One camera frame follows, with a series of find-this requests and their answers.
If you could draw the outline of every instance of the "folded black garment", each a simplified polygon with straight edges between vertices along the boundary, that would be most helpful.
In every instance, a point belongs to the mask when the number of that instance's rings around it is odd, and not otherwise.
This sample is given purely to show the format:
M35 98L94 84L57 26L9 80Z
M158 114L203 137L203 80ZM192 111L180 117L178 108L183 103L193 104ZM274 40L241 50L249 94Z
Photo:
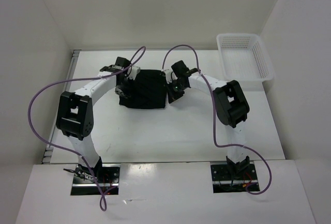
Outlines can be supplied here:
M160 70L140 70L136 79L126 85L131 97L119 97L119 104L132 109L164 109L166 78Z

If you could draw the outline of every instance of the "black fabric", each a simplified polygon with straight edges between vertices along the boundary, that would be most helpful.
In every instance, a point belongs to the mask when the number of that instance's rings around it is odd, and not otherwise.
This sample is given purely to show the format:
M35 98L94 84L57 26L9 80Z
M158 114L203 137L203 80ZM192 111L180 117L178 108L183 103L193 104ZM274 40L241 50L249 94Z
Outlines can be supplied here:
M119 97L119 104L132 109L164 109L166 81L160 70L140 70L130 84L130 98Z

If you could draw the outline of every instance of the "black and white robotic arm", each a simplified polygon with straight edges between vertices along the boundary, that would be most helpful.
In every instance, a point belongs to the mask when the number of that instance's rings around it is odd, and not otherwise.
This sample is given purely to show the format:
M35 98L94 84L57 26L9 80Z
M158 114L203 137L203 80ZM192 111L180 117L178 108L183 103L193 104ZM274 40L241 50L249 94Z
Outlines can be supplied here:
M115 65L103 67L98 77L102 78L121 71L129 65L130 61L118 57ZM102 160L95 151L91 137L94 125L93 105L113 88L118 95L130 97L130 90L126 85L128 81L135 80L139 72L139 67L132 66L128 71L115 77L91 81L75 92L61 94L56 126L68 137L74 150L84 156L98 179L103 177ZM183 61L175 63L171 69L164 70L162 75L165 77L164 84L167 88L169 103L181 98L187 88L195 88L210 94L206 81L199 74L198 69L190 70ZM225 125L230 143L244 145L244 125L249 106L239 83L204 76L213 91L217 117ZM231 170L240 171L248 166L249 158L242 147L230 147L227 162ZM81 157L79 157L79 168L82 172L88 173Z

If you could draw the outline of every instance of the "white wall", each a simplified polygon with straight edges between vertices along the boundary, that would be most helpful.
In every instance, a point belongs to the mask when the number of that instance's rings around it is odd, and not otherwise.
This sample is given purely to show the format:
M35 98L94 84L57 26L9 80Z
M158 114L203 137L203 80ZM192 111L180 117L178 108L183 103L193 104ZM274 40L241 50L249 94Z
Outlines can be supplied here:
M331 191L331 0L278 0L262 38L275 80L265 85L285 155L297 167L318 223Z
M27 123L29 100L66 76L71 54L43 0L0 0L0 22L0 216L7 224L15 222L32 164L44 151ZM36 102L33 119L44 137L62 89Z
M275 1L45 0L73 49L215 49L219 33L260 33Z

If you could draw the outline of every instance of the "white plastic basket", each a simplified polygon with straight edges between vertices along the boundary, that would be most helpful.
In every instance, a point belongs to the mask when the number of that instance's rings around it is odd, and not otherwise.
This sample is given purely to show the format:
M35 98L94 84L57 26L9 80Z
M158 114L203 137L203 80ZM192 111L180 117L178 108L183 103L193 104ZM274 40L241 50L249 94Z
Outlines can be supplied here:
M274 77L264 43L256 34L219 34L217 46L227 80L267 81Z

